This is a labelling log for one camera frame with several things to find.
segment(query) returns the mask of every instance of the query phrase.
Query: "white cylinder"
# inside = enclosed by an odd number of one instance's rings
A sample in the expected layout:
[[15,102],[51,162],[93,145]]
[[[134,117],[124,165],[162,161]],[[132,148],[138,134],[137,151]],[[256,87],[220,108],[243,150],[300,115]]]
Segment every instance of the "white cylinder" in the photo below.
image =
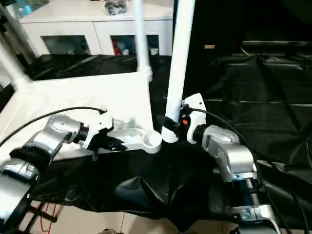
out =
[[0,65],[0,85],[4,88],[9,83],[11,83],[11,79],[9,78],[7,73],[3,70],[3,68]]
[[12,85],[18,89],[21,86],[28,84],[31,80],[23,72],[21,65],[4,47],[0,40],[0,65],[6,74],[10,77]]
[[152,69],[148,57],[147,38],[144,31],[143,0],[134,0],[136,22],[136,57],[137,71],[146,73],[148,81],[152,81]]
[[[179,0],[178,2],[166,106],[166,116],[174,122],[179,121],[194,8],[195,0]],[[165,127],[162,127],[161,136],[168,143],[178,140],[174,132]]]

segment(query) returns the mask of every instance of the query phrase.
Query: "black cloth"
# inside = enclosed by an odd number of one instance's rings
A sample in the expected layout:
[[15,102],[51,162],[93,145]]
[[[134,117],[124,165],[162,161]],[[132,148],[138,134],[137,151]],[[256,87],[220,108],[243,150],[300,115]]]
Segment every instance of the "black cloth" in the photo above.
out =
[[11,85],[7,85],[4,89],[1,88],[0,91],[0,112],[6,106],[11,96],[14,93],[14,89]]
[[[165,113],[170,57],[151,57],[153,122]],[[270,197],[291,228],[303,228],[293,186],[312,226],[311,129],[312,60],[293,57],[205,57],[188,67],[184,97],[201,93],[207,110],[234,125],[247,139]],[[133,72],[133,56],[42,56],[26,73],[34,80]],[[220,125],[213,119],[209,123]],[[272,169],[264,158],[276,162]],[[215,162],[197,145],[181,139],[142,150],[90,156],[51,164],[34,198],[94,211],[125,211],[168,218],[181,231],[198,219],[230,220],[229,202]]]
[[[178,1],[175,0],[174,24]],[[189,63],[200,62],[204,55],[242,53],[243,41],[312,41],[311,9],[310,0],[196,0]],[[214,49],[204,49],[205,45],[214,45]],[[300,49],[293,43],[242,47],[255,54],[311,52],[309,47]]]

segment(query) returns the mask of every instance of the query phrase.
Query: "white plastic part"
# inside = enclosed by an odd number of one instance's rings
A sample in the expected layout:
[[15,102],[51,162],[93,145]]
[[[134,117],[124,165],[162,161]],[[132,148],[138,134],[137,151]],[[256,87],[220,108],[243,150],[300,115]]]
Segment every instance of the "white plastic part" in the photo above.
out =
[[11,79],[7,75],[6,71],[3,70],[3,68],[0,65],[0,85],[4,88],[10,83],[11,83]]
[[145,73],[148,82],[151,82],[153,79],[153,73],[148,58],[147,38],[144,33],[143,0],[134,0],[134,3],[136,18],[137,71]]
[[[206,107],[201,94],[194,94],[182,101],[182,105],[189,104],[191,108],[201,109],[206,111]],[[191,124],[187,132],[186,139],[191,144],[196,144],[193,140],[193,134],[198,125],[206,124],[206,114],[202,112],[193,111],[190,114]]]
[[92,138],[99,133],[101,129],[111,129],[113,126],[113,118],[109,112],[106,112],[102,115],[91,119],[91,123],[87,126],[89,128],[89,132],[86,140],[83,142],[82,147],[87,149],[90,145]]
[[156,131],[129,128],[111,131],[107,135],[122,140],[124,142],[123,145],[126,146],[128,150],[142,149],[149,154],[155,154],[161,148],[161,135]]
[[[166,116],[174,122],[179,120],[194,8],[195,0],[180,0],[178,2],[166,106]],[[178,141],[174,132],[165,127],[162,127],[161,136],[168,143]]]
[[[98,134],[101,129],[110,129],[112,127],[113,118],[109,111],[92,119],[90,124],[88,125],[88,136],[86,140],[82,142],[83,149],[88,148],[93,136]],[[128,150],[142,149],[149,154],[155,154],[161,148],[161,135],[156,131],[147,131],[138,128],[127,128],[113,130],[107,135],[122,140],[124,142],[123,145],[126,146]],[[99,150],[99,153],[106,152],[108,152],[108,150]]]

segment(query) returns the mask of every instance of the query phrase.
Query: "glass cabinet door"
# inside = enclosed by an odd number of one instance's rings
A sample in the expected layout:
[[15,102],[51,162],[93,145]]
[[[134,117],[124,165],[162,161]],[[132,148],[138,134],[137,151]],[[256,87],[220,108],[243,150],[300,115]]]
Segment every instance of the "glass cabinet door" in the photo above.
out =
[[[111,36],[115,55],[135,55],[136,42],[134,35]],[[147,35],[147,44],[150,55],[159,55],[158,35]]]
[[50,54],[90,55],[85,36],[41,36]]
[[[134,21],[94,22],[104,55],[134,55],[136,52]],[[171,55],[172,20],[146,20],[144,30],[150,55]]]
[[22,26],[38,56],[102,54],[92,22],[23,23]]

